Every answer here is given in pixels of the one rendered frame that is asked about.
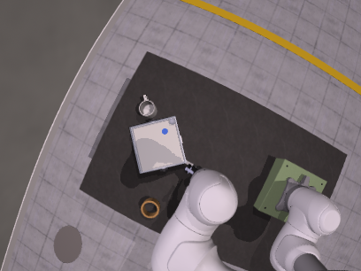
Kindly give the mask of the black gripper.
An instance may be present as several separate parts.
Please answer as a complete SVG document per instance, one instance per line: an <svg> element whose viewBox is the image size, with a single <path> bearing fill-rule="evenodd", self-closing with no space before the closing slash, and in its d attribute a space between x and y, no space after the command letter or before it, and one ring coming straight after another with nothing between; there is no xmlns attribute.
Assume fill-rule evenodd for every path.
<svg viewBox="0 0 361 271"><path fill-rule="evenodd" d="M192 169L192 170L191 170ZM188 164L184 170L185 173L191 173L191 176L193 175L194 172L196 172L199 169L196 169L196 165L191 166L190 164Z"/></svg>

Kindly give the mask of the white mug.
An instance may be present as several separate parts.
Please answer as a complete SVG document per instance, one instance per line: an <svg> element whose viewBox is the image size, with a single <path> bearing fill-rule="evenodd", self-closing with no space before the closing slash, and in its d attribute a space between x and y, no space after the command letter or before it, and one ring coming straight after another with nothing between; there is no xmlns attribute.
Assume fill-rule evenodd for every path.
<svg viewBox="0 0 361 271"><path fill-rule="evenodd" d="M144 114L142 115L148 119L154 118L157 115L157 107L148 99L146 95L144 95L143 98L144 101L141 102L139 106L139 111L143 112L145 115ZM153 105L151 105L151 103Z"/></svg>

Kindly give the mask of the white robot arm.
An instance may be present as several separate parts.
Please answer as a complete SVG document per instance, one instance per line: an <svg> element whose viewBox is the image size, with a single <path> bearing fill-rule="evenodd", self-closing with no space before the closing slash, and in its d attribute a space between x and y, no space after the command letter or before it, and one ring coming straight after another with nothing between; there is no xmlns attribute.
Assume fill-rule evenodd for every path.
<svg viewBox="0 0 361 271"><path fill-rule="evenodd" d="M153 271L236 271L219 258L211 235L233 217L237 193L222 173L204 169L194 172L162 230L151 257ZM287 212L288 220L273 242L271 264L276 271L348 271L327 270L319 261L316 243L337 230L341 214L309 181L306 175L300 182L287 179L275 208Z"/></svg>

